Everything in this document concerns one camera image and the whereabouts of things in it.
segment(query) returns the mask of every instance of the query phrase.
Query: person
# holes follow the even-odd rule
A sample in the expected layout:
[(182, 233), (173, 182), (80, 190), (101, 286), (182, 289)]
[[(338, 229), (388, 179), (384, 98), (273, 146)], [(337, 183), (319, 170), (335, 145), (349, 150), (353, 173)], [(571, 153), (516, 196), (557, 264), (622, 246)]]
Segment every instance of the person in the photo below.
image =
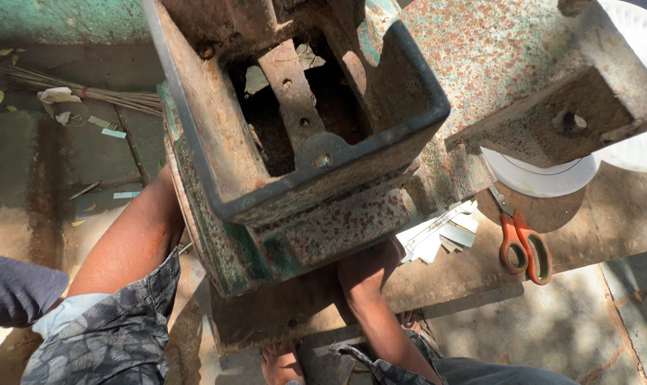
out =
[[(163, 384), (169, 366), (166, 324), (180, 275), (176, 245), (184, 230), (171, 173), (164, 167), (133, 199), (84, 261), (66, 298), (53, 304), (65, 276), (17, 297), (33, 308), (15, 325), (33, 324), (43, 343), (31, 356), (23, 384)], [(392, 314), (383, 285), (404, 252), (396, 238), (343, 258), (338, 279), (369, 348), (340, 345), (338, 353), (367, 365), (380, 384), (575, 384), (550, 371), (502, 366), (468, 358), (435, 359), (412, 331)], [(0, 291), (12, 287), (0, 285)], [(291, 341), (262, 349), (260, 364), (268, 385), (304, 385)]]

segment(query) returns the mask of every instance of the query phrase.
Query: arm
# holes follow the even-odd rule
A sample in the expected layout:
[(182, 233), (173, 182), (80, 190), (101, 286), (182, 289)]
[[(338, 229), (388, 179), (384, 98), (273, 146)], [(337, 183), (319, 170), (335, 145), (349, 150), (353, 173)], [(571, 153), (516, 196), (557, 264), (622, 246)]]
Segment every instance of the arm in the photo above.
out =
[(164, 262), (184, 226), (167, 165), (97, 241), (67, 296), (112, 294), (144, 278)]
[(338, 265), (338, 279), (349, 308), (381, 360), (414, 372), (441, 385), (419, 349), (402, 330), (387, 306), (383, 285), (404, 253), (396, 238), (344, 258)]

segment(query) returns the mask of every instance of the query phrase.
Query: wooden board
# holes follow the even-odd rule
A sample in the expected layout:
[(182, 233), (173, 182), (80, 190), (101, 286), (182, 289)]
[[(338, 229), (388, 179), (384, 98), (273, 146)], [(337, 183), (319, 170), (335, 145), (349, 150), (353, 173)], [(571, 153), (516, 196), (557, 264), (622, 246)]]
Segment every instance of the wooden board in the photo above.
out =
[[(553, 272), (592, 265), (647, 251), (647, 174), (601, 164), (594, 179), (565, 197), (533, 198), (506, 186), (497, 188), (544, 235)], [(431, 265), (420, 260), (398, 267), (387, 281), (387, 301), (395, 312), (522, 282), (499, 265), (502, 232), (499, 208), (489, 191), (477, 196), (480, 222), (472, 248), (440, 250)], [(220, 354), (261, 347), (342, 328), (354, 323), (337, 281), (335, 264), (259, 289), (222, 299), (212, 296)]]

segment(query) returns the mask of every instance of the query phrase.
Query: broom bristles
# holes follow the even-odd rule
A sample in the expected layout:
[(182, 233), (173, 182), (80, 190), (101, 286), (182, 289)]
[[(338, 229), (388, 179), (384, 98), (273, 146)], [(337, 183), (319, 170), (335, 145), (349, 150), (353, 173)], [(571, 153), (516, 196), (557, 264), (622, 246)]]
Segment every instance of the broom bristles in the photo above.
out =
[[(44, 73), (30, 71), (17, 66), (9, 66), (5, 76), (10, 83), (33, 91), (45, 91), (48, 88), (68, 87), (71, 93), (83, 97), (84, 86), (68, 82)], [(85, 89), (85, 99), (108, 101), (126, 108), (137, 109), (148, 114), (162, 116), (162, 101), (154, 92), (111, 91), (88, 87)]]

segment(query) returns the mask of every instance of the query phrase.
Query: concrete floor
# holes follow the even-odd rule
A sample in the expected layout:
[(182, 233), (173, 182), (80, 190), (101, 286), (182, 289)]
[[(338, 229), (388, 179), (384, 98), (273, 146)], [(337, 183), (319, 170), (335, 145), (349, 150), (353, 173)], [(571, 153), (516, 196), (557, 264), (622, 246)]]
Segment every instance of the concrete floor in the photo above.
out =
[[(151, 91), (163, 79), (152, 45), (28, 47), (20, 61), (74, 82), (117, 90)], [(56, 190), (47, 194), (27, 172), (37, 155), (37, 128), (28, 123), (26, 112), (5, 109), (42, 112), (43, 107), (34, 95), (6, 89), (2, 65), (0, 90), (6, 91), (0, 105), (0, 255), (51, 265), (73, 276), (130, 201), (112, 199), (113, 193), (140, 190), (145, 174), (154, 177), (164, 162), (161, 121), (85, 101), (78, 107), (87, 114), (127, 126), (138, 154), (132, 154), (126, 140), (101, 135), (90, 123), (58, 126), (58, 164), (52, 169)], [(96, 180), (102, 180), (101, 188), (67, 202)], [(52, 206), (29, 205), (37, 193)], [(93, 204), (94, 210), (85, 211)], [(45, 233), (26, 225), (40, 210), (50, 212), (48, 221), (56, 223), (52, 249), (43, 253), (56, 257), (48, 260), (26, 246)], [(82, 220), (77, 227), (71, 224)], [(210, 283), (192, 253), (181, 262), (166, 348), (171, 365), (167, 383), (263, 384), (258, 350), (221, 358), (216, 354)], [(446, 356), (541, 367), (581, 384), (647, 384), (647, 253), (557, 274), (547, 286), (525, 282), (424, 308), (423, 313), (439, 328)], [(358, 328), (349, 326), (304, 338), (298, 353), (308, 383), (370, 384), (369, 374), (353, 369), (352, 361), (326, 353), (334, 341), (358, 337)], [(0, 329), (0, 384), (18, 380), (38, 343), (40, 338), (29, 331)]]

